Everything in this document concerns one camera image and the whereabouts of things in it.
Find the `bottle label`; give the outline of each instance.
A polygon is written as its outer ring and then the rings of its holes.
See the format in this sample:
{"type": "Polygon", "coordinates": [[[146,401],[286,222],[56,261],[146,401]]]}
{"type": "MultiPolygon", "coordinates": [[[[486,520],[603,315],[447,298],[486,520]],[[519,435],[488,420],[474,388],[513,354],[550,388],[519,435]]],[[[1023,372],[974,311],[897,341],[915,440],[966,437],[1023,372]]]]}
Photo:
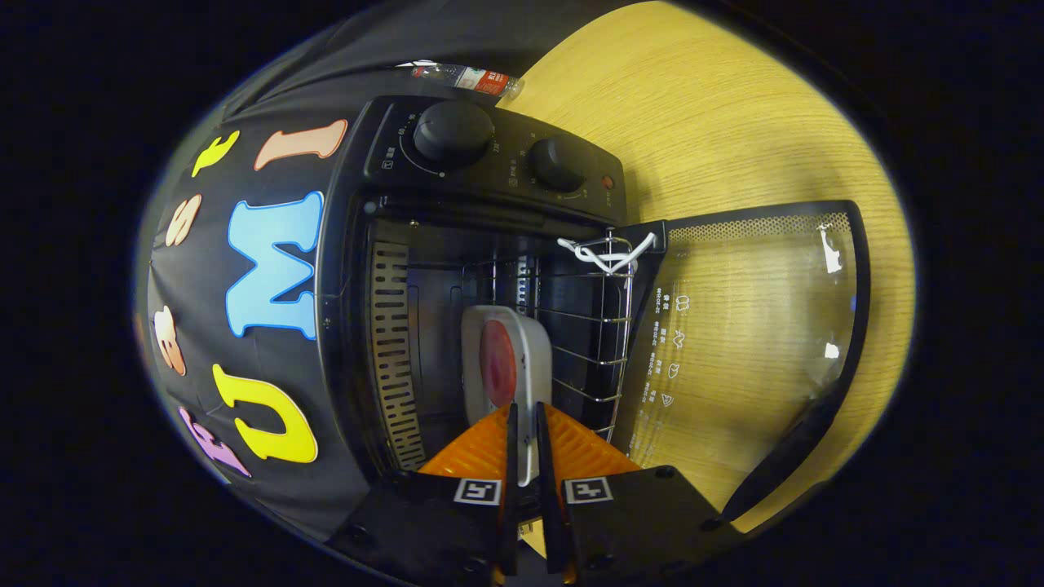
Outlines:
{"type": "Polygon", "coordinates": [[[504,87],[507,86],[508,79],[509,77],[503,73],[469,67],[457,78],[455,86],[465,90],[499,96],[504,91],[504,87]]]}
{"type": "Polygon", "coordinates": [[[500,93],[504,91],[504,87],[507,86],[508,79],[511,79],[511,77],[504,75],[503,73],[497,73],[496,71],[487,71],[485,75],[483,75],[482,78],[475,86],[475,90],[487,94],[492,94],[494,96],[499,96],[500,93]]]}

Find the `black knob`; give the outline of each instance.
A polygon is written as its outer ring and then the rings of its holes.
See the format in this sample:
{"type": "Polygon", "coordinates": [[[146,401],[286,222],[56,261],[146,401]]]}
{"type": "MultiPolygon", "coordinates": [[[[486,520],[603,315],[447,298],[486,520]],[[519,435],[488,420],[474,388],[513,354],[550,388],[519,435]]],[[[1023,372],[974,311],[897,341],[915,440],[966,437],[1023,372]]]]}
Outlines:
{"type": "Polygon", "coordinates": [[[587,142],[569,135],[555,135],[529,147],[529,165],[537,178],[552,189],[575,191],[597,169],[598,161],[587,142]]]}
{"type": "Polygon", "coordinates": [[[413,144],[421,155],[449,166],[474,163],[493,138],[493,120],[470,102],[447,100],[421,114],[413,144]]]}

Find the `orange gripper pad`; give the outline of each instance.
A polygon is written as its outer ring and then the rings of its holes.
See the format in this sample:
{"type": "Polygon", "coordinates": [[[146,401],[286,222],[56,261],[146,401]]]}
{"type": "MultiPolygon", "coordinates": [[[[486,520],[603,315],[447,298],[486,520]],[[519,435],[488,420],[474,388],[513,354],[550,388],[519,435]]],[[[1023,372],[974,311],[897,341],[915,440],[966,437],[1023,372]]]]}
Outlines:
{"type": "Polygon", "coordinates": [[[600,477],[641,470],[641,467],[615,446],[568,414],[546,403],[544,412],[547,414],[548,436],[554,457],[554,490],[559,493],[559,506],[563,512],[566,511],[562,499],[563,479],[600,477]]]}
{"type": "Polygon", "coordinates": [[[504,479],[507,472],[507,410],[512,404],[482,418],[418,471],[428,475],[469,479],[504,479]]]}

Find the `plastic bottle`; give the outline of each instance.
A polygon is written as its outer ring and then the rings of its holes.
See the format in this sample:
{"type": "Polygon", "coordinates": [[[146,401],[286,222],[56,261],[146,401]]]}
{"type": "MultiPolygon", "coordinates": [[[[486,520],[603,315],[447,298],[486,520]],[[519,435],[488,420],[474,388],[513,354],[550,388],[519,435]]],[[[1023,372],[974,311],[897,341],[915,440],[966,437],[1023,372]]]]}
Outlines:
{"type": "Polygon", "coordinates": [[[518,77],[512,77],[505,73],[453,64],[414,67],[413,77],[428,79],[451,88],[464,88],[492,96],[503,96],[508,99],[518,97],[525,84],[518,77]]]}

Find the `colorful letter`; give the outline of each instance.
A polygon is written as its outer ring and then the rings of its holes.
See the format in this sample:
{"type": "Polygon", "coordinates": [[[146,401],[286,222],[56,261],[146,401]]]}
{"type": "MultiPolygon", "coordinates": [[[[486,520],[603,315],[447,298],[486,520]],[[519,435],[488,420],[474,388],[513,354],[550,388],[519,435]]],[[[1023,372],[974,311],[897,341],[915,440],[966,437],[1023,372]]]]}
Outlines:
{"type": "Polygon", "coordinates": [[[277,131],[268,137],[261,150],[258,151],[257,161],[254,162],[254,170],[260,171],[269,161],[295,155],[314,154],[319,156],[319,159],[326,159],[337,150],[340,140],[345,138],[346,131],[348,131],[348,120],[337,120],[329,126],[290,133],[289,135],[277,131]]]}
{"type": "Polygon", "coordinates": [[[286,432],[274,435],[251,428],[241,419],[236,418],[236,428],[255,454],[261,459],[275,456],[294,463],[315,461],[318,444],[315,443],[312,429],[308,426],[308,420],[290,396],[271,383],[226,375],[218,365],[214,366],[214,382],[217,383],[217,393],[229,406],[234,407],[237,401],[260,403],[275,409],[283,419],[286,432]]]}
{"type": "Polygon", "coordinates": [[[201,202],[203,194],[197,193],[183,202],[177,210],[174,210],[174,217],[170,218],[170,226],[167,227],[167,238],[165,239],[167,246],[171,244],[177,246],[189,235],[189,229],[192,228],[192,220],[195,219],[201,202]]]}
{"type": "Polygon", "coordinates": [[[184,377],[185,357],[182,356],[182,348],[177,346],[174,315],[170,313],[170,308],[163,306],[163,311],[156,312],[153,326],[156,328],[156,342],[160,344],[160,354],[163,355],[163,360],[167,362],[167,367],[184,377]]]}
{"type": "Polygon", "coordinates": [[[210,456],[213,461],[224,463],[247,477],[253,476],[246,471],[246,467],[243,467],[243,464],[239,462],[239,459],[236,457],[236,453],[229,448],[229,445],[215,441],[214,435],[210,433],[210,430],[199,424],[192,423],[192,416],[184,407],[179,407],[177,412],[182,415],[182,420],[185,420],[185,425],[189,427],[189,431],[195,437],[196,442],[199,443],[200,448],[207,453],[207,456],[210,456]]]}
{"type": "Polygon", "coordinates": [[[312,277],[314,268],[276,244],[292,243],[303,252],[319,237],[323,194],[313,191],[301,202],[259,206],[240,202],[229,220],[229,244],[257,265],[224,297],[229,327],[242,336],[252,326],[295,328],[315,339],[315,296],[304,291],[293,302],[277,302],[283,294],[312,277]]]}
{"type": "Polygon", "coordinates": [[[221,142],[221,137],[214,139],[214,142],[210,143],[210,146],[203,149],[199,157],[196,158],[195,167],[192,168],[192,177],[199,172],[199,169],[204,167],[210,167],[211,165],[217,163],[221,160],[232,148],[232,145],[236,144],[236,139],[239,138],[239,131],[236,131],[229,135],[229,140],[221,142]]]}

